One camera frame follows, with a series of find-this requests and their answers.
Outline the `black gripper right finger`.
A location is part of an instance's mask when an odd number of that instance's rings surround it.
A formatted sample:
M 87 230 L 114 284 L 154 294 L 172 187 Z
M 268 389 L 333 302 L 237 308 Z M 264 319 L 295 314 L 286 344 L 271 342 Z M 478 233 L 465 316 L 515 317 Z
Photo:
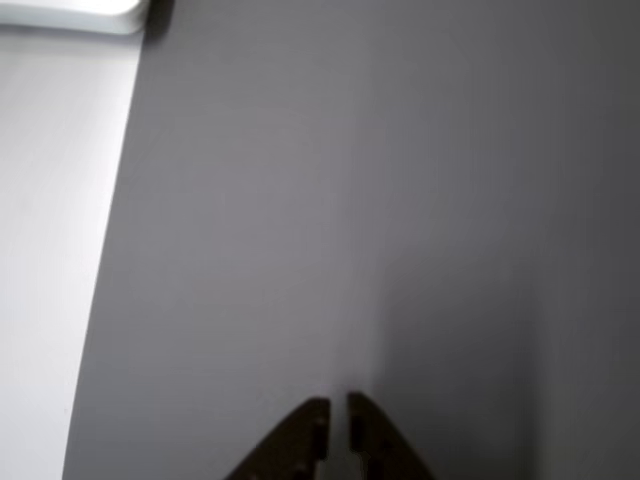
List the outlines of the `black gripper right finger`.
M 363 479 L 434 480 L 435 476 L 386 413 L 367 395 L 347 396 L 349 447 Z

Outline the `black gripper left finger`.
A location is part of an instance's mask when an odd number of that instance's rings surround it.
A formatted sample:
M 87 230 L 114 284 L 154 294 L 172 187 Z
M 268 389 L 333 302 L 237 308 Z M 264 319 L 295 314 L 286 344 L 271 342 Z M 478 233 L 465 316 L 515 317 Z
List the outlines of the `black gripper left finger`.
M 330 400 L 314 397 L 284 417 L 227 476 L 232 480 L 314 479 L 328 455 Z

